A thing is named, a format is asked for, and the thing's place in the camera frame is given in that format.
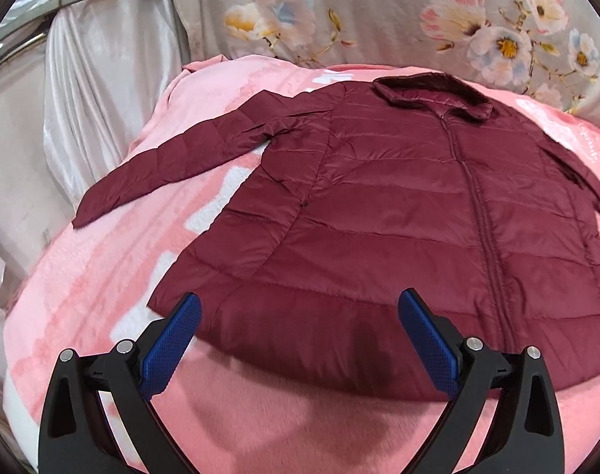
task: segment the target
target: blue textured pad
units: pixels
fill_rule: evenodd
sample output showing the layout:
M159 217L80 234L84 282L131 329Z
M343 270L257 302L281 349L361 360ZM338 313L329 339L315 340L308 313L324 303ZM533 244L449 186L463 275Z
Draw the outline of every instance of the blue textured pad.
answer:
M142 381L138 389L147 401L166 389L200 322L201 302L199 297L191 294L142 363Z
M408 291L403 291L399 297L399 320L434 386L453 399L460 387L458 360L427 313Z

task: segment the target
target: jacket collar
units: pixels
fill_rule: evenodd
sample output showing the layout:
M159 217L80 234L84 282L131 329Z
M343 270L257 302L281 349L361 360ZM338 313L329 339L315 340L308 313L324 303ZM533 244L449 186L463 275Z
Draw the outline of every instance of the jacket collar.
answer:
M477 121L488 120L493 111L489 98L446 73L387 76L373 83L381 96L393 105L430 101L427 91L438 91L441 93L435 97L438 103L462 109Z

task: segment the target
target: metal pin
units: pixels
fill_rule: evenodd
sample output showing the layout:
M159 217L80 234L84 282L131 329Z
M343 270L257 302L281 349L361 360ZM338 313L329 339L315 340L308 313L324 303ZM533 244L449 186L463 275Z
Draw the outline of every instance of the metal pin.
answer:
M133 342L130 340L121 340L116 346L118 353L126 354L133 349Z
M528 356L534 359L541 357L541 351L539 351L535 346L528 346L526 353L528 353Z
M70 361L74 356L74 351L72 350L63 350L61 354L59 354L59 359L61 361Z
M478 337L469 337L467 339L467 347L470 350L479 351L482 349L483 346L484 346L484 344L482 343L482 341L480 339L478 339Z

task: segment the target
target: pink blanket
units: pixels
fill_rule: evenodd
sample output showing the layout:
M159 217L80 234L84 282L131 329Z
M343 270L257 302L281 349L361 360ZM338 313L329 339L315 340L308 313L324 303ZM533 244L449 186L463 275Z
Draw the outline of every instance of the pink blanket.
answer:
M258 56L223 60L186 66L161 97L130 156L235 109L262 89L293 96L339 80L425 71L377 66L309 70ZM600 178L599 129L527 97L478 89L538 122ZM146 308L153 288L258 165L261 151L163 187L80 231L68 227L54 241L4 331L10 379L35 422L59 351L108 351L117 340L137 337L157 318ZM557 396L566 472L571 473L600 437L600 376ZM401 472L443 409L440 403L379 401L303 386L195 340L168 389L153 403L203 474ZM125 457L141 468L114 405L107 401L107 408ZM460 468L475 459L494 408L494 401L485 406ZM26 454L33 457L34 451Z

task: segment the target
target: beige fabric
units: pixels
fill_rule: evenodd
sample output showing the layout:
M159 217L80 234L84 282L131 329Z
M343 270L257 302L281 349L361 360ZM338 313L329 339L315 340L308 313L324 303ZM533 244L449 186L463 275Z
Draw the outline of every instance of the beige fabric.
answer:
M600 18L587 0L175 0L195 59L440 69L600 126Z

